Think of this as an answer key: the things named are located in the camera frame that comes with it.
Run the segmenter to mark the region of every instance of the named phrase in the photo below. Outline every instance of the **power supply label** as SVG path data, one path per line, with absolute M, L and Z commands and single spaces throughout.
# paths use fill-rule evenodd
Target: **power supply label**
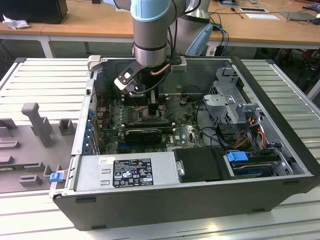
M 113 186 L 115 188 L 139 187 L 154 184 L 151 158 L 115 160 Z

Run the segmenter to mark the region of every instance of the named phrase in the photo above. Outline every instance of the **label sticker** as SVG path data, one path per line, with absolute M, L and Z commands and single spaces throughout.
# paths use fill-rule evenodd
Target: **label sticker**
M 149 186 L 154 184 L 151 158 L 115 160 L 113 186 L 115 188 Z
M 102 164 L 113 164 L 116 158 L 114 156 L 110 157 L 99 157 L 99 165 Z

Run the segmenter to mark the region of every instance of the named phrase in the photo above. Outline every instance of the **yellow wire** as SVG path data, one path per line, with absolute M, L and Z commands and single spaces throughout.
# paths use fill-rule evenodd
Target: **yellow wire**
M 249 138 L 246 138 L 245 140 L 243 140 L 242 142 L 240 142 L 237 146 L 235 146 L 234 148 L 237 149 L 241 146 L 243 146 L 244 144 L 246 144 L 249 141 Z

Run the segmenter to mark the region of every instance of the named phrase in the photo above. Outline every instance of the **paper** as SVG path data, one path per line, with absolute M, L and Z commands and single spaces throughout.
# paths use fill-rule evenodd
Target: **paper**
M 254 14 L 254 13 L 246 13 L 246 15 L 251 19 L 268 19 L 268 20 L 280 20 L 275 15 L 269 14 Z
M 20 28 L 30 27 L 30 25 L 28 25 L 27 21 L 25 21 L 25 20 L 13 20 L 13 19 L 6 17 L 5 15 L 2 15 L 2 16 L 4 19 L 2 21 L 2 23 L 10 29 L 16 30 L 16 29 L 20 29 Z

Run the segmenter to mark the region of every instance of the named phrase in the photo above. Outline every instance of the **blue drive latch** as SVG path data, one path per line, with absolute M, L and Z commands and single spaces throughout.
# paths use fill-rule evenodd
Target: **blue drive latch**
M 229 162 L 246 162 L 249 161 L 247 154 L 244 151 L 231 151 L 226 157 Z

